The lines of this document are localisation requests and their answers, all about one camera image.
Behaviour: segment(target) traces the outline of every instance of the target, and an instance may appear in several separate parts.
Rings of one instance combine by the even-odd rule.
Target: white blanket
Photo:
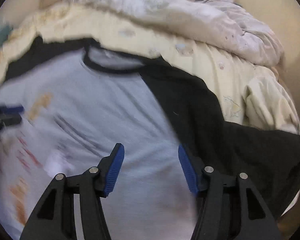
[[[234,0],[67,0],[121,13],[232,52],[253,64],[274,66],[283,48],[272,30]]]

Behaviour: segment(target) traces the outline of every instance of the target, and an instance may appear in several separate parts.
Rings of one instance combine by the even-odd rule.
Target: shirt neckline
[[[105,49],[103,47],[101,47],[100,43],[97,42],[95,44],[93,44],[94,48],[97,49]],[[114,50],[110,50],[110,49],[106,49],[110,52],[114,52],[117,55],[119,55],[120,57],[125,57],[125,58],[133,58],[133,59],[137,59],[139,60],[143,66],[138,66],[135,68],[128,68],[128,69],[113,69],[113,68],[109,68],[109,67],[103,67],[101,65],[99,65],[98,63],[92,61],[89,57],[89,51],[90,51],[90,47],[85,47],[85,55],[83,56],[83,63],[90,69],[95,70],[95,71],[99,71],[99,72],[103,72],[103,73],[109,73],[109,74],[133,74],[133,73],[139,73],[142,70],[146,70],[147,68],[150,68],[152,65],[169,65],[169,63],[167,63],[162,56],[158,57],[158,58],[146,58],[143,56],[138,56],[138,55],[133,55],[133,54],[129,54],[129,53],[125,53],[125,52],[120,52],[120,51],[114,51]]]

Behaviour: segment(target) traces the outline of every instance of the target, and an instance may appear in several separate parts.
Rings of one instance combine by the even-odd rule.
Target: crumpled fabric
[[[270,27],[234,0],[66,1],[110,9],[137,22],[225,49],[257,65],[277,65],[283,55]]]
[[[20,58],[37,35],[46,43],[93,37],[108,49],[149,58],[161,55],[171,65],[204,80],[218,97],[226,121],[300,134],[293,101],[269,68],[88,6],[57,4],[29,16],[0,50],[0,83],[8,64]]]

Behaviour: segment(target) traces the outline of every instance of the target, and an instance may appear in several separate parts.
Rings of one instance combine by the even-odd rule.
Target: screw head
[[[212,173],[212,172],[213,172],[213,168],[212,168],[211,166],[206,166],[206,167],[204,168],[204,170],[205,170],[206,172],[208,172],[208,173]]]
[[[56,175],[56,180],[62,180],[63,179],[63,174],[59,173]]]
[[[97,167],[91,167],[89,169],[90,173],[97,173],[99,171],[99,169]]]
[[[247,175],[246,173],[244,173],[244,172],[241,172],[241,173],[239,174],[239,177],[240,177],[241,179],[247,179],[247,178],[248,178],[248,175]]]

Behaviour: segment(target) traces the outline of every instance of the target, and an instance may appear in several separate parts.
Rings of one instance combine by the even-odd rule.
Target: black sleeve
[[[280,217],[300,189],[300,136],[225,122],[215,94],[183,70],[156,65],[140,74],[180,142],[222,174],[248,174]]]
[[[30,49],[18,60],[11,62],[6,72],[4,82],[9,79],[17,78],[42,64],[63,53],[78,50],[97,43],[92,38],[69,40],[65,42],[43,43],[42,37],[38,36],[32,42]]]
[[[230,122],[224,135],[233,173],[247,173],[274,217],[280,217],[300,189],[300,135]]]

